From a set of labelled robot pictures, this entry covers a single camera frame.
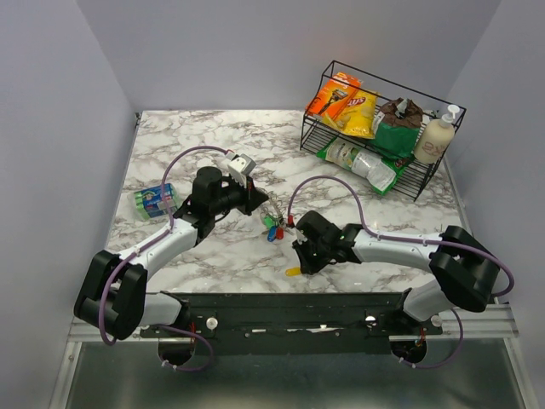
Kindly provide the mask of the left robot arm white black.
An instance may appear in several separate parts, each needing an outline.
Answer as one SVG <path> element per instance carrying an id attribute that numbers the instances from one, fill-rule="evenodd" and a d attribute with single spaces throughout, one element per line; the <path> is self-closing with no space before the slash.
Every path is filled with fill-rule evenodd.
<path id="1" fill-rule="evenodd" d="M 199 169 L 191 194 L 165 227 L 127 250 L 94 255 L 77 295 L 75 316 L 101 330 L 108 342 L 124 340 L 146 325 L 160 325 L 172 337 L 182 335 L 189 324 L 186 302 L 147 292 L 147 281 L 199 245 L 231 210 L 249 216 L 267 200 L 249 176 L 238 182 L 216 167 Z"/>

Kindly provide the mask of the blue key tag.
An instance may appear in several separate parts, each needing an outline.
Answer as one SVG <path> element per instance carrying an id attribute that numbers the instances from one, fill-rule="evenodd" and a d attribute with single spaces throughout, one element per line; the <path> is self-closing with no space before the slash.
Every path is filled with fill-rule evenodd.
<path id="1" fill-rule="evenodd" d="M 271 228 L 269 231 L 268 231 L 268 234 L 267 234 L 267 240 L 269 242 L 273 242 L 277 237 L 277 229 L 276 228 Z"/>

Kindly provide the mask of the green key tag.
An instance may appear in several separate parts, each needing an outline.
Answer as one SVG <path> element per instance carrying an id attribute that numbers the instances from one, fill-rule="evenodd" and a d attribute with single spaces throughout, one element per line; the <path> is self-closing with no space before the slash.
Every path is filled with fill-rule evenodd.
<path id="1" fill-rule="evenodd" d="M 270 229 L 272 227 L 275 227 L 276 226 L 276 222 L 274 221 L 274 219 L 270 216 L 266 216 L 264 219 L 263 219 L 263 222 L 264 222 L 264 225 Z"/>

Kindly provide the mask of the metal keyring holder with rings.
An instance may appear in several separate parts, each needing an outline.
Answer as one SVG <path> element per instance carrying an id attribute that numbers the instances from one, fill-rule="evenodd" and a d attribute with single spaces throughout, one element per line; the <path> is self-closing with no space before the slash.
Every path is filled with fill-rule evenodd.
<path id="1" fill-rule="evenodd" d="M 268 191 L 266 192 L 269 196 L 269 200 L 258 208 L 261 222 L 264 225 L 263 219 L 266 216 L 270 216 L 276 222 L 276 228 L 282 228 L 285 233 L 292 234 L 291 227 L 288 224 L 288 217 L 280 208 L 280 202 L 277 195 L 275 193 L 269 193 Z"/>

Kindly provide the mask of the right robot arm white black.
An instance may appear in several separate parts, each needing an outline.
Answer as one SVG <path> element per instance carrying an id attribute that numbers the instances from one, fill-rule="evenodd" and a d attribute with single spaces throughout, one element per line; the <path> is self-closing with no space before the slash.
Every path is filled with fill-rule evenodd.
<path id="1" fill-rule="evenodd" d="M 499 267 L 488 250 L 457 226 L 443 233 L 388 236 L 355 223 L 339 228 L 312 210 L 295 225 L 295 233 L 292 248 L 302 274 L 344 262 L 382 262 L 431 273 L 433 279 L 405 291 L 392 312 L 393 327 L 404 334 L 451 308 L 481 313 L 494 297 Z"/>

